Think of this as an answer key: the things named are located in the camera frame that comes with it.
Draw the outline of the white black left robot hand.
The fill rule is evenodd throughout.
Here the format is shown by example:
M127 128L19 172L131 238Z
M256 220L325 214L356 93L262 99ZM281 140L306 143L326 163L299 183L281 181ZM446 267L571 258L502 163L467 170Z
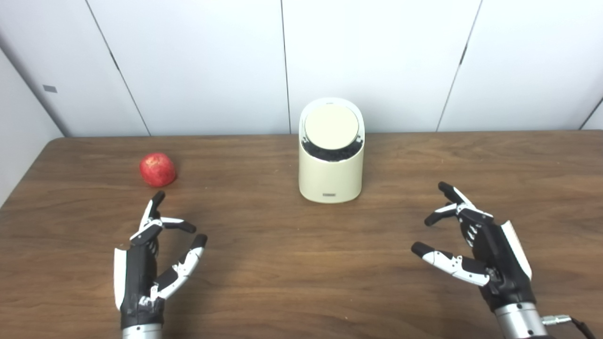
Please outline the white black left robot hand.
M159 206L164 198L164 191L159 191L149 200L129 248L114 250L114 298L124 339L163 337L165 303L189 280L208 240L205 234L196 234L187 252L159 274L159 234L165 229L190 234L197 230L183 219L163 217Z

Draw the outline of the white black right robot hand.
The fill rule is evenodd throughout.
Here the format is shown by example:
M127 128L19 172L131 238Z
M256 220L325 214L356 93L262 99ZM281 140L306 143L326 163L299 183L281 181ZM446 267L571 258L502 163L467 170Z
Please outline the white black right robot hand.
M432 226L444 218L456 218L472 257L456 256L420 241L412 253L452 277L479 287L491 311L515 303L536 303L532 269L510 221L501 225L493 215L479 210L459 189L439 182L447 204L424 221Z

